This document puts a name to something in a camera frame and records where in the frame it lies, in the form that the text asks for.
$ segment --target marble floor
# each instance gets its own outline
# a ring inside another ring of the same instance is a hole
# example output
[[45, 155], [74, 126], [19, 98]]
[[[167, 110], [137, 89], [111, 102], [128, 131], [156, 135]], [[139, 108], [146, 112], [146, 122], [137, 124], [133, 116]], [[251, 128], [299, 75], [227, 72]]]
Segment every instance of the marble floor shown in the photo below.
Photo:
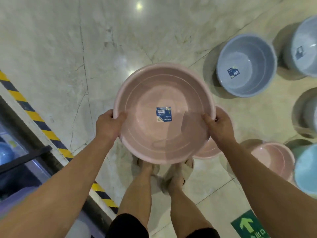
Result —
[[[113, 107], [122, 82], [151, 63], [174, 62], [200, 74], [235, 123], [239, 142], [303, 139], [292, 119], [301, 95], [317, 87], [283, 67], [251, 98], [226, 93], [215, 78], [220, 50], [232, 37], [257, 33], [279, 55], [296, 23], [317, 14], [317, 0], [1, 0], [0, 69], [75, 155], [95, 134], [97, 117]], [[160, 175], [168, 167], [162, 167]], [[120, 204], [137, 174], [116, 141], [97, 182]], [[149, 232], [175, 237], [170, 198], [152, 180]], [[196, 160], [184, 186], [222, 237], [238, 238], [230, 222], [250, 209], [222, 155]]]

